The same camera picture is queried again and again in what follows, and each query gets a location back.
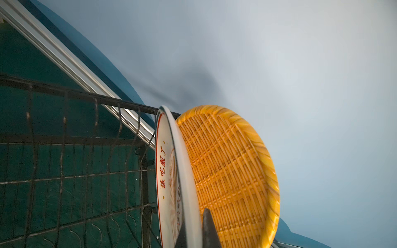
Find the white plate orange sunburst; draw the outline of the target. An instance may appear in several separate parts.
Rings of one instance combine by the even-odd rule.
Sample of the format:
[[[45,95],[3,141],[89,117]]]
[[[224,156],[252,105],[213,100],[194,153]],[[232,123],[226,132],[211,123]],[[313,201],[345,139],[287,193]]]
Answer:
[[[166,106],[158,111],[155,155],[159,240],[164,248],[174,248],[185,236],[188,248],[201,248],[202,221],[192,166],[182,132]]]

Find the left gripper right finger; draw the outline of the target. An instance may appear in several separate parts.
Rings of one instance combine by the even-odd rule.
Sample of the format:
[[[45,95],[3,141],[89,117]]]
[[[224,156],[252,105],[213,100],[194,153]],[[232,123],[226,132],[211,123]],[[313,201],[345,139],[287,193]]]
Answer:
[[[203,213],[203,248],[222,248],[215,223],[208,208]]]

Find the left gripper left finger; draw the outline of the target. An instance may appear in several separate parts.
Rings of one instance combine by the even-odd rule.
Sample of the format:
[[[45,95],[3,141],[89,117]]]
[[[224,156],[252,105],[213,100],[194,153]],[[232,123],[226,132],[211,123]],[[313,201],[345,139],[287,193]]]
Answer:
[[[187,248],[187,236],[186,236],[186,228],[185,224],[181,226],[176,244],[174,248]]]

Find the yellow woven wicker plate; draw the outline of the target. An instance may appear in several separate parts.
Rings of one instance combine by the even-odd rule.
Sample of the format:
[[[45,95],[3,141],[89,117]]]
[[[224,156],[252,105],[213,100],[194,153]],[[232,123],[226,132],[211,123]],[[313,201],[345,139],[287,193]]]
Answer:
[[[268,248],[280,219],[280,189],[269,151],[232,110],[194,107],[177,119],[200,211],[210,210],[224,248]]]

